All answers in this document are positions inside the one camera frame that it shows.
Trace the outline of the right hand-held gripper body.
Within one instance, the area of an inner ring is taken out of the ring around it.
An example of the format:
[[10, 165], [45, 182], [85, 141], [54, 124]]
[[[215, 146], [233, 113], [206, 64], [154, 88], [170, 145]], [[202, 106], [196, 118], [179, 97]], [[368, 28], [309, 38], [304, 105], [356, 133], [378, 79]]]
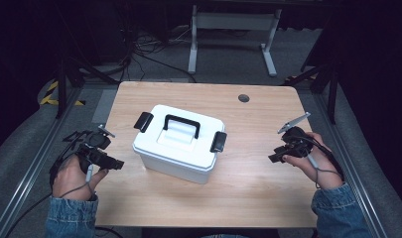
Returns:
[[298, 123], [307, 119], [309, 116], [310, 113], [306, 112], [304, 115], [288, 121], [277, 131], [278, 134], [283, 133], [281, 140], [285, 142], [284, 146], [288, 149], [286, 155], [304, 158], [313, 149], [312, 138], [308, 136], [302, 128], [297, 126]]

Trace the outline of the aluminium floor rail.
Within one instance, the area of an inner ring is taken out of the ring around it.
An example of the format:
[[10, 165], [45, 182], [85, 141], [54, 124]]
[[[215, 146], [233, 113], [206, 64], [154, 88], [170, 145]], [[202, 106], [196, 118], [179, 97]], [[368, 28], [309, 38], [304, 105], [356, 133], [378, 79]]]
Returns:
[[357, 199], [357, 202], [369, 227], [370, 233], [372, 234], [373, 238], [387, 238], [385, 229], [383, 228], [369, 194], [364, 187], [356, 168], [354, 167], [351, 156], [346, 149], [339, 130], [330, 120], [324, 98], [320, 94], [314, 94], [313, 98], [318, 110], [320, 111], [320, 114], [324, 118], [324, 124], [326, 125], [331, 137], [335, 141], [332, 149], [337, 154], [338, 162], [344, 172], [347, 182], [350, 184], [354, 192], [355, 198]]
[[0, 149], [0, 238], [7, 235], [19, 214], [80, 93], [79, 88], [70, 91], [59, 119], [57, 107], [42, 106]]

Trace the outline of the black tripod stand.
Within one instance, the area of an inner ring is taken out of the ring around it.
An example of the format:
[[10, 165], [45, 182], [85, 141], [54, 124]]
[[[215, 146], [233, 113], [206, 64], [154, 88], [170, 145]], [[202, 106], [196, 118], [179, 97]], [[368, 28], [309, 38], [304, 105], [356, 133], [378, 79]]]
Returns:
[[61, 59], [58, 66], [58, 96], [59, 105], [56, 118], [60, 119], [67, 110], [67, 81], [70, 82], [72, 87], [82, 87], [84, 85], [84, 79], [82, 73], [79, 71], [81, 68], [88, 71], [95, 77], [100, 78], [102, 81], [111, 85], [118, 85], [119, 81], [108, 76], [106, 73], [101, 72], [92, 65], [82, 62], [78, 59], [71, 57], [64, 57]]
[[335, 123], [335, 101], [337, 93], [338, 74], [334, 64], [315, 66], [297, 76], [289, 76], [283, 86], [294, 86], [301, 81], [314, 77], [310, 90], [314, 94], [322, 94], [326, 87], [329, 88], [327, 113], [332, 124]]

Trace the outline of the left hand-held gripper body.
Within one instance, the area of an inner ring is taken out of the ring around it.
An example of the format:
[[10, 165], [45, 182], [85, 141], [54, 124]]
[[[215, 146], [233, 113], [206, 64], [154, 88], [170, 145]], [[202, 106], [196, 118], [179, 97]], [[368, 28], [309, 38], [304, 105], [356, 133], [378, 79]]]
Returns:
[[109, 133], [102, 126], [97, 131], [75, 131], [64, 138], [68, 142], [66, 150], [62, 153], [62, 164], [70, 157], [69, 153], [78, 156], [81, 170], [86, 174], [90, 165], [95, 165], [94, 159], [97, 152], [110, 145]]

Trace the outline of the person's left hand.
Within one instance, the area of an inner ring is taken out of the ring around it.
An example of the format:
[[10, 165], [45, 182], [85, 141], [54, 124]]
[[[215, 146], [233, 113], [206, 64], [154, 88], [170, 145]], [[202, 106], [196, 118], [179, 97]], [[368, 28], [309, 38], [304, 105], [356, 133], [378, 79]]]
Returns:
[[90, 181], [81, 170], [78, 156], [70, 156], [54, 180], [52, 196], [71, 200], [90, 200], [96, 186], [108, 175], [108, 170], [93, 174]]

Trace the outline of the yellow black hazard tape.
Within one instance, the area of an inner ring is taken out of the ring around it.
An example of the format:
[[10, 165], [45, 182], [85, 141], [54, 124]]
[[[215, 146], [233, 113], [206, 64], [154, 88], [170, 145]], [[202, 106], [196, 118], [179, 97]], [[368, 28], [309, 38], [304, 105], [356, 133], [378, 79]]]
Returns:
[[40, 101], [41, 105], [50, 104], [50, 105], [58, 105], [60, 102], [57, 99], [53, 99], [53, 95], [55, 90], [58, 88], [59, 83], [54, 80], [50, 86], [48, 87], [45, 95]]

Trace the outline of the white plastic storage box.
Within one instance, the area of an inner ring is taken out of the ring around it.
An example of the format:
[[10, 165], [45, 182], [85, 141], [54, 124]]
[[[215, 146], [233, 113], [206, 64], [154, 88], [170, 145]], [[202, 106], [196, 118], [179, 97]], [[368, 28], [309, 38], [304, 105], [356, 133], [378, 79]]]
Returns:
[[133, 150], [141, 157], [147, 169], [200, 184], [207, 183], [216, 161], [216, 153], [207, 149], [161, 149], [156, 153], [134, 145]]
[[134, 128], [139, 132], [133, 150], [157, 171], [170, 167], [207, 173], [226, 137], [221, 120], [161, 104], [142, 112]]

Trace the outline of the white metal desk frame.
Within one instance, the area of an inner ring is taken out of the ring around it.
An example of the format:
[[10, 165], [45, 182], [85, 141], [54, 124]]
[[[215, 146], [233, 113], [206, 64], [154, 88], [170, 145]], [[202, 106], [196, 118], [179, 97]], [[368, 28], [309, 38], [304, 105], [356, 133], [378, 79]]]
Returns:
[[267, 31], [266, 43], [260, 45], [268, 74], [277, 75], [277, 70], [271, 56], [271, 46], [278, 28], [282, 10], [277, 9], [272, 14], [242, 14], [242, 13], [209, 13], [200, 12], [198, 6], [193, 6], [191, 19], [192, 41], [189, 55], [188, 73], [197, 71], [198, 30], [243, 30]]

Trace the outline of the black box latch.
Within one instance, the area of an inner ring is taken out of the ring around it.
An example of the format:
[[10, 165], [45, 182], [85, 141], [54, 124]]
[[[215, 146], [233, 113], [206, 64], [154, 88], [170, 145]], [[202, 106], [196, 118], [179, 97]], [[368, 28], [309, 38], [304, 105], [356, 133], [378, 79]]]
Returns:
[[141, 133], [144, 133], [148, 129], [153, 118], [154, 115], [152, 113], [142, 112], [134, 124], [134, 128], [138, 129]]
[[214, 134], [214, 137], [213, 137], [213, 140], [211, 143], [211, 147], [209, 150], [212, 153], [221, 153], [224, 149], [226, 138], [227, 138], [226, 133], [217, 131]]

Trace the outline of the person's right hand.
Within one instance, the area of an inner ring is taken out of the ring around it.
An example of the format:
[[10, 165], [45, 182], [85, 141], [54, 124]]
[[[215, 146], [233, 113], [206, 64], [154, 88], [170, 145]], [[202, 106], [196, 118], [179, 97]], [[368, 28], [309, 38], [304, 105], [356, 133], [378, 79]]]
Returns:
[[343, 185], [341, 175], [322, 150], [314, 146], [310, 157], [313, 159], [312, 163], [308, 158], [296, 158], [289, 155], [286, 155], [284, 159], [286, 163], [299, 168], [318, 188], [334, 189]]

